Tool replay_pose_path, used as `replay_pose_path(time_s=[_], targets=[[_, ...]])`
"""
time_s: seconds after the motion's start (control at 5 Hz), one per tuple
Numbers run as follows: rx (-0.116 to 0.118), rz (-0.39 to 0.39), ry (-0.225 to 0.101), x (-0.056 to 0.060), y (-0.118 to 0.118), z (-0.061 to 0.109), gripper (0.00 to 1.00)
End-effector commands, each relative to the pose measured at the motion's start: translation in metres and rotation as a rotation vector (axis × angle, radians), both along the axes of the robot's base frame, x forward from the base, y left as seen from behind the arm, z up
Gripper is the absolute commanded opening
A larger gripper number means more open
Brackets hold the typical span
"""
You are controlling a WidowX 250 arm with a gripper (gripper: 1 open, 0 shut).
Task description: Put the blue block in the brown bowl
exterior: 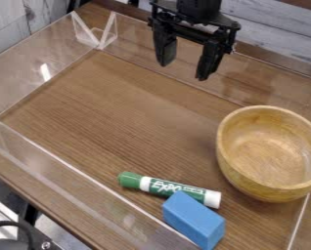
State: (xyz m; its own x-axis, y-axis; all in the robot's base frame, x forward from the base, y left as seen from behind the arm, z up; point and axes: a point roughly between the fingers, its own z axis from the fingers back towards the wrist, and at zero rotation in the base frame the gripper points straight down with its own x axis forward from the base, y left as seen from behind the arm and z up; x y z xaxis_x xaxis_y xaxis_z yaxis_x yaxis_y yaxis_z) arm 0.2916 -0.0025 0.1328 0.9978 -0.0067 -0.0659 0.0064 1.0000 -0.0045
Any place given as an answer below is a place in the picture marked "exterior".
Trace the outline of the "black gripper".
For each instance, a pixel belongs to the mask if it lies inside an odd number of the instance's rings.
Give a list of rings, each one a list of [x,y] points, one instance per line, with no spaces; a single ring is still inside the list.
[[[175,23],[188,22],[191,25],[203,24],[218,27],[218,32],[226,34],[226,53],[234,50],[236,33],[242,26],[222,14],[223,0],[151,0],[152,18],[169,17]],[[169,65],[177,56],[177,35],[164,25],[153,30],[156,58],[161,66]],[[195,77],[204,81],[218,71],[224,56],[224,47],[216,40],[204,44]]]

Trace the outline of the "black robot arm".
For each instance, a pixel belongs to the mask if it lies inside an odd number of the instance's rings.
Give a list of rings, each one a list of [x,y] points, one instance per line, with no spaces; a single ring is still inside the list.
[[[177,57],[179,38],[203,46],[195,77],[204,81],[220,66],[224,54],[234,52],[242,26],[222,14],[223,0],[149,0],[157,62],[168,66]]]

